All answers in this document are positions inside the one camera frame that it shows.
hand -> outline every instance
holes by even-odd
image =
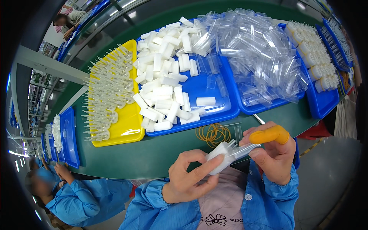
[[[197,182],[219,166],[224,160],[224,155],[220,154],[209,161],[206,160],[205,155],[207,154],[199,149],[186,151],[181,153],[171,165],[169,168],[170,182],[162,188],[162,196],[167,203],[192,201],[216,187],[219,182],[218,174],[210,176],[202,185],[198,185]],[[195,161],[202,165],[188,173],[189,163]]]
[[[240,146],[250,142],[264,143],[264,149],[256,148],[249,153],[249,156],[262,169],[267,178],[279,185],[289,183],[296,150],[295,141],[289,133],[281,126],[269,121],[257,128],[248,129],[243,135],[243,139],[239,142]]]
[[[74,27],[72,27],[72,28],[71,28],[71,29],[69,29],[67,32],[65,32],[65,34],[64,34],[64,40],[65,40],[65,41],[68,41],[68,39],[69,39],[69,37],[70,37],[71,33],[73,33],[73,31],[74,31]]]
[[[69,172],[69,170],[59,163],[55,164],[55,172],[60,177],[60,179],[65,179],[68,184],[71,184],[74,181],[74,176]]]

fingernail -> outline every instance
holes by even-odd
[[[259,154],[259,151],[258,150],[252,150],[250,153],[249,153],[249,156],[251,158],[256,158]]]

green workbench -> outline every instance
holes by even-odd
[[[147,31],[177,21],[181,16],[194,18],[198,14],[206,14],[211,10],[224,12],[228,8],[235,9],[237,7],[252,9],[256,12],[264,12],[274,19],[296,20],[310,25],[319,23],[314,18],[302,14],[299,11],[270,3],[253,1],[202,1],[158,13],[157,15],[140,22],[136,26],[121,33],[121,35],[110,44],[106,44],[105,47],[102,47],[95,56],[91,57],[91,60],[96,56],[102,56],[106,50],[115,47],[116,43],[124,43],[130,39],[136,39]],[[86,62],[86,65],[81,68],[81,70],[87,72],[88,63],[89,61]],[[49,116],[50,121],[52,121],[55,114],[62,109],[74,93],[76,93],[81,87],[82,86],[74,83],[70,83],[67,86],[65,93],[60,96],[51,111]],[[84,114],[82,111],[82,102],[83,99],[80,97],[72,105],[76,116],[75,133],[81,163],[78,169],[69,167],[73,172],[89,176],[118,179],[164,178],[169,176],[168,169],[181,152],[191,149],[201,149],[205,152],[211,151],[211,148],[208,147],[206,142],[201,141],[196,137],[195,129],[159,137],[145,136],[139,142],[96,148],[91,142],[84,141],[85,139],[83,139],[83,137],[87,137],[88,134],[83,133],[85,128],[83,127],[84,124],[81,117],[81,115]],[[318,119],[313,119],[311,117],[306,97],[301,99],[298,104],[289,103],[287,105],[259,113],[258,115],[265,122],[274,121],[275,123],[282,125],[293,137],[299,135],[318,122]],[[251,127],[259,126],[259,122],[253,116],[245,115],[243,113],[240,113],[237,118],[233,119],[233,122],[241,122],[239,125],[241,126],[242,131]],[[235,139],[233,127],[234,126],[230,126],[229,129],[232,137]]]

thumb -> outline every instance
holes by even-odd
[[[264,172],[269,171],[274,166],[274,159],[262,148],[253,149],[249,156]]]

factory floor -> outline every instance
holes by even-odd
[[[299,153],[303,154],[318,140],[298,139]],[[357,140],[328,137],[302,155],[297,170],[299,199],[294,208],[296,230],[315,229],[335,208],[354,175],[360,150],[361,144]],[[118,229],[124,218],[125,211],[85,229]]]

